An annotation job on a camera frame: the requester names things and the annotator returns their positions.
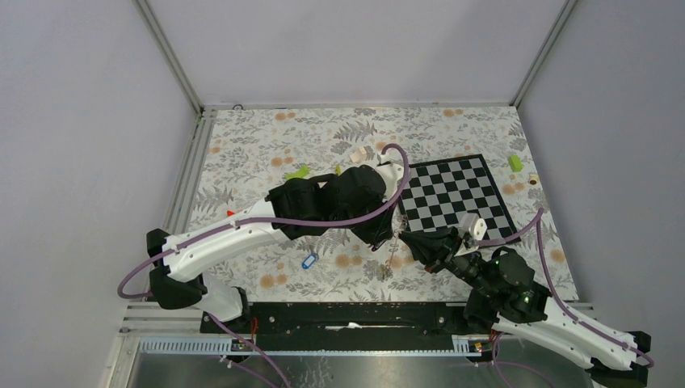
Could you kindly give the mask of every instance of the leaf pattern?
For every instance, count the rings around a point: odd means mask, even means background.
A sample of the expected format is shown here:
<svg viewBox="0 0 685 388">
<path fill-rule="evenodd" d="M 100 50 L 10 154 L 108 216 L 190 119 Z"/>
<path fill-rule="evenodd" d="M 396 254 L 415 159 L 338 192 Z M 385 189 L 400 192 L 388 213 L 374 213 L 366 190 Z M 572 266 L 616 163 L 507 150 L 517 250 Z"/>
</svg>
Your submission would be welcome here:
<svg viewBox="0 0 685 388">
<path fill-rule="evenodd" d="M 349 154 L 359 147 L 373 161 L 391 142 L 400 144 L 411 162 L 483 154 L 519 228 L 539 207 L 545 209 L 542 238 L 551 276 L 562 298 L 578 299 L 542 187 L 527 182 L 536 168 L 514 108 L 219 111 L 189 229 L 219 221 L 227 210 L 246 209 L 304 165 L 310 175 L 333 172 L 336 166 L 344 170 L 354 166 Z M 512 154 L 521 159 L 523 171 L 511 172 L 507 159 Z M 396 213 L 393 226 L 400 224 Z M 525 234 L 514 248 L 544 283 L 535 233 Z M 318 261 L 304 270 L 302 261 L 312 252 Z M 371 252 L 348 230 L 260 247 L 210 272 L 244 288 L 256 302 L 458 302 L 471 290 L 446 271 L 423 271 L 401 241 Z"/>
</svg>

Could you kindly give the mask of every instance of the gray wall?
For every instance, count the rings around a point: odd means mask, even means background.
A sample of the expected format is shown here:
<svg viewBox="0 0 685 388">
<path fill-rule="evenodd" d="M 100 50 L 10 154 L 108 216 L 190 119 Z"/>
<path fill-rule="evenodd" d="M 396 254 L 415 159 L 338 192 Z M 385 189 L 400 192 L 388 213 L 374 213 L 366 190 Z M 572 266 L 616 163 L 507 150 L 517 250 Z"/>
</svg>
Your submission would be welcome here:
<svg viewBox="0 0 685 388">
<path fill-rule="evenodd" d="M 507 102 L 564 0 L 151 0 L 212 103 Z"/>
<path fill-rule="evenodd" d="M 132 2 L 36 3 L 0 2 L 0 386 L 92 388 L 193 114 Z"/>
<path fill-rule="evenodd" d="M 581 296 L 682 386 L 685 2 L 581 2 L 520 109 Z"/>
</svg>

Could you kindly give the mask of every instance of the black and white checkerboard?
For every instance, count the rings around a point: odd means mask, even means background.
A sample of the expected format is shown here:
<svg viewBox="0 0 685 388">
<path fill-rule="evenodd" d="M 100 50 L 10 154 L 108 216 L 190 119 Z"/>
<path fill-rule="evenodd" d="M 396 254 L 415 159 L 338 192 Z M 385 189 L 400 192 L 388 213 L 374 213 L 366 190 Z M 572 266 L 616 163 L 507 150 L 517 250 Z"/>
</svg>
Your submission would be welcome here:
<svg viewBox="0 0 685 388">
<path fill-rule="evenodd" d="M 410 231 L 431 232 L 457 226 L 466 213 L 478 213 L 488 231 L 484 239 L 516 231 L 482 155 L 413 164 L 400 211 Z"/>
</svg>

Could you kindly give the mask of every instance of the blue tag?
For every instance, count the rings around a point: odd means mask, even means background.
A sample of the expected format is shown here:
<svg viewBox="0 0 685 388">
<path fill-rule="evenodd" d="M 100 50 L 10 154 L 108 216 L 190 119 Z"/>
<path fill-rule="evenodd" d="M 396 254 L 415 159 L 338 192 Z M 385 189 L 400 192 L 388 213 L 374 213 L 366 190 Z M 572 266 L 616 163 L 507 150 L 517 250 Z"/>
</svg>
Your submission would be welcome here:
<svg viewBox="0 0 685 388">
<path fill-rule="evenodd" d="M 302 268 L 309 269 L 314 263 L 317 262 L 319 256 L 316 253 L 309 254 L 305 261 L 302 262 Z"/>
</svg>

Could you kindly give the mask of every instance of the green toy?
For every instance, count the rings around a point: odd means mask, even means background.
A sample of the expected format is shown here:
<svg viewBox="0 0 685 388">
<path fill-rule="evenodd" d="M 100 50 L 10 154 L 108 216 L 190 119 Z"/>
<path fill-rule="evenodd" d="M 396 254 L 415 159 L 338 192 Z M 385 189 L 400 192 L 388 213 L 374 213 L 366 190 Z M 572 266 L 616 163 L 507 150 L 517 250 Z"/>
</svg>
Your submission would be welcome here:
<svg viewBox="0 0 685 388">
<path fill-rule="evenodd" d="M 304 178 L 309 174 L 309 167 L 305 164 L 304 166 L 300 167 L 300 170 L 297 170 L 291 174 L 286 174 L 285 175 L 285 180 L 293 179 L 293 178 Z"/>
<path fill-rule="evenodd" d="M 521 164 L 521 159 L 517 155 L 511 155 L 509 157 L 509 166 L 513 172 L 519 172 L 523 169 L 523 164 Z"/>
</svg>

